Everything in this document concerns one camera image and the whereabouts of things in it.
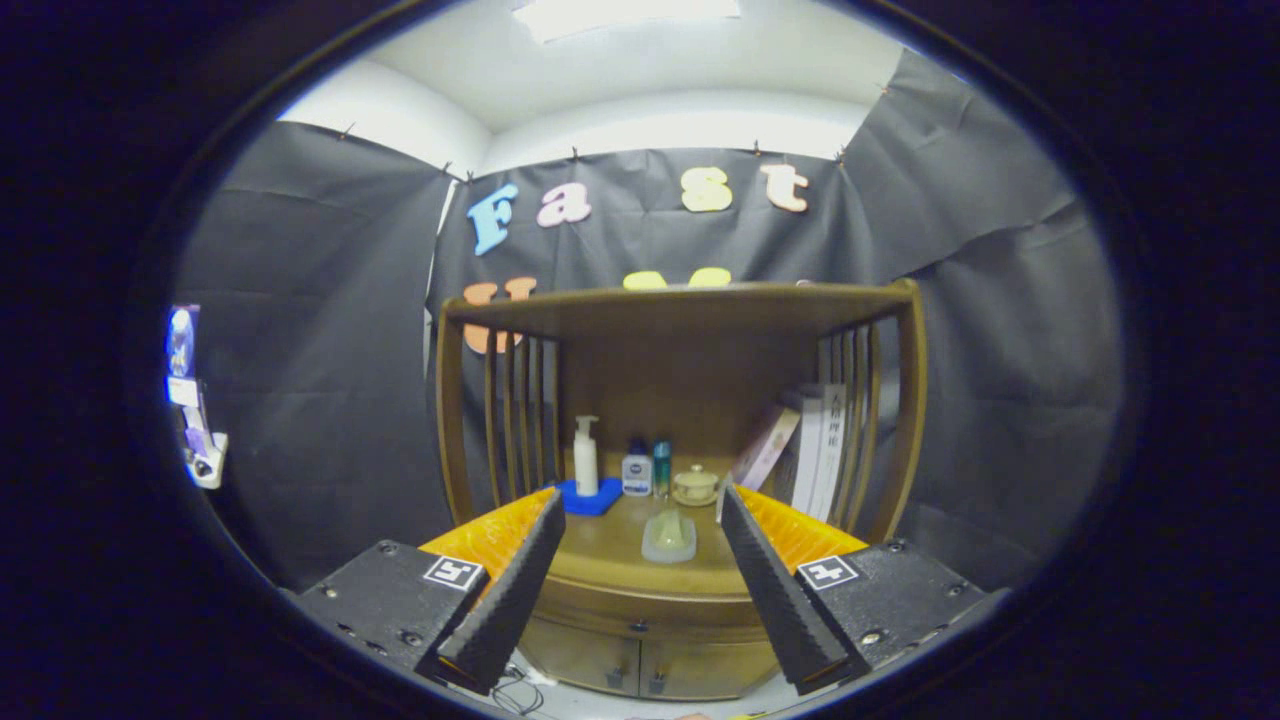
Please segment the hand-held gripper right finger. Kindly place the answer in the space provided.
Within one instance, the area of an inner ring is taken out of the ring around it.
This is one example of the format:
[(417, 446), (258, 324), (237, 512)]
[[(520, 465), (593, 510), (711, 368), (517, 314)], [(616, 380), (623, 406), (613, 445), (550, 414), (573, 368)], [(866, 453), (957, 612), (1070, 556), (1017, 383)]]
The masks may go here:
[(800, 694), (922, 656), (991, 614), (991, 594), (901, 538), (867, 544), (746, 487), (719, 495), (728, 541)]

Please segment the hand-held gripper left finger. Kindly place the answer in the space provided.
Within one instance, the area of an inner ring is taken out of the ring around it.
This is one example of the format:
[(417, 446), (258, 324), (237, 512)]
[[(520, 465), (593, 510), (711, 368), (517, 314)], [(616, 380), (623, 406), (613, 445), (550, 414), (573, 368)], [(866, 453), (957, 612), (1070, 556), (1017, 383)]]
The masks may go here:
[(564, 534), (547, 488), (413, 546), (381, 539), (294, 596), (365, 653), (488, 694), (502, 679)]

